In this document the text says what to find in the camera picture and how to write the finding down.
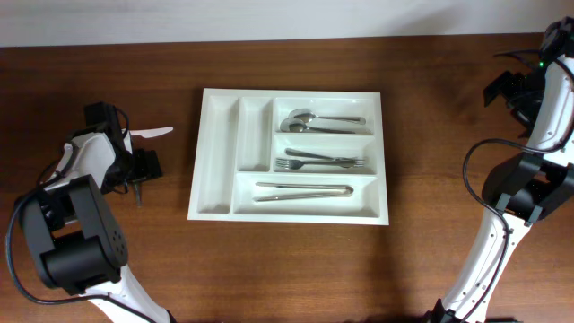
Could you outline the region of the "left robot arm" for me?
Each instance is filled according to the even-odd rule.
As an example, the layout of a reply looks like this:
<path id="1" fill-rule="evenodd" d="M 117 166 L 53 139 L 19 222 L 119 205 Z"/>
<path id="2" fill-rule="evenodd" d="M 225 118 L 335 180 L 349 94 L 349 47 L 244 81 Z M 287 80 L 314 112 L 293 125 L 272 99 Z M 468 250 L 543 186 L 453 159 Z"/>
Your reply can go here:
<path id="1" fill-rule="evenodd" d="M 14 203 L 4 238 L 8 273 L 18 292 L 39 305 L 88 301 L 114 322 L 171 322 L 132 273 L 125 235 L 105 199 L 161 177 L 157 153 L 133 147 L 135 131 L 116 106 L 97 102 L 83 113 L 86 127 L 68 136 L 61 159 Z M 23 286 L 13 265 L 14 227 L 42 283 L 66 298 L 41 299 Z"/>

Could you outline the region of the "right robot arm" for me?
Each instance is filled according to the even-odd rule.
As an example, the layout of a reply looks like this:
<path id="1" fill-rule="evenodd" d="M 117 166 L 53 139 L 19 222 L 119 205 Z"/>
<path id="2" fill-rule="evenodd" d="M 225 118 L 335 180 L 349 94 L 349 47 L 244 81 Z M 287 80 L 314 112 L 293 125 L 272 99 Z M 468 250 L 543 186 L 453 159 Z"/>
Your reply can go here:
<path id="1" fill-rule="evenodd" d="M 527 142 L 493 139 L 519 152 L 492 169 L 480 194 L 469 192 L 484 208 L 481 226 L 455 285 L 425 322 L 484 322 L 518 243 L 573 197 L 572 18 L 550 24 L 534 53 L 528 74 L 506 71 L 483 90 L 486 105 L 504 98 Z"/>

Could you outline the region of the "large silver spoon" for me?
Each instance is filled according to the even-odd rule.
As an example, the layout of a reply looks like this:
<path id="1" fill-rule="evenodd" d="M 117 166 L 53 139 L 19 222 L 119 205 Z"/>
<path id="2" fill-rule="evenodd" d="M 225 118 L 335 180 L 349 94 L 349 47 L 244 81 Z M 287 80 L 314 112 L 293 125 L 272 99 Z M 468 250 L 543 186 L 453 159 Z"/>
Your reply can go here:
<path id="1" fill-rule="evenodd" d="M 328 134 L 352 134 L 352 131 L 311 127 L 308 126 L 303 121 L 294 118 L 285 119 L 280 125 L 280 130 L 282 132 L 290 132 L 290 133 L 319 132 Z"/>
<path id="2" fill-rule="evenodd" d="M 358 125 L 365 125 L 366 118 L 364 117 L 327 117 L 327 116 L 319 116 L 318 114 L 314 113 L 310 109 L 295 109 L 289 113 L 288 118 L 296 118 L 305 123 L 308 123 L 314 119 L 326 119 L 326 120 L 334 120 L 334 121 L 343 121 L 343 122 L 350 122 L 353 124 Z"/>

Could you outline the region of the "white plastic knife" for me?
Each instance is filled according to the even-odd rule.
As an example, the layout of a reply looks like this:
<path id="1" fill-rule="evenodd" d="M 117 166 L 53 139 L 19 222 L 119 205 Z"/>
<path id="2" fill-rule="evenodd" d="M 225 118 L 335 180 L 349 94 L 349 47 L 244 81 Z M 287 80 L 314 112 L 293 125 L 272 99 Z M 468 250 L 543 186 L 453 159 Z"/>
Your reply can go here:
<path id="1" fill-rule="evenodd" d="M 159 127 L 142 130 L 128 130 L 127 133 L 131 136 L 141 136 L 142 138 L 154 138 L 166 135 L 174 130 L 174 127 Z"/>

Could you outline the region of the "silver fork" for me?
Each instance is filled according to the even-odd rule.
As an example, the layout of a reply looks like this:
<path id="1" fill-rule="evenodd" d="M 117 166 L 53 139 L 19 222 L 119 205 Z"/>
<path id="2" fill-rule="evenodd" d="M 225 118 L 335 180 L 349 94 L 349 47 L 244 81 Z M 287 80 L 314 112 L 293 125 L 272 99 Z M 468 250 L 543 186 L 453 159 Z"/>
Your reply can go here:
<path id="1" fill-rule="evenodd" d="M 299 170 L 304 166 L 335 166 L 344 169 L 360 168 L 365 165 L 364 160 L 354 159 L 334 159 L 334 160 L 313 160 L 303 161 L 297 159 L 276 158 L 274 165 L 288 170 Z"/>
<path id="2" fill-rule="evenodd" d="M 306 153 L 306 152 L 294 150 L 291 148 L 286 148 L 284 150 L 284 152 L 289 156 L 295 156 L 295 157 L 315 158 L 315 159 L 329 160 L 329 161 L 331 161 L 331 160 L 347 160 L 347 157 L 331 157 L 331 156 L 320 155 L 320 154 L 315 154 L 315 153 Z"/>

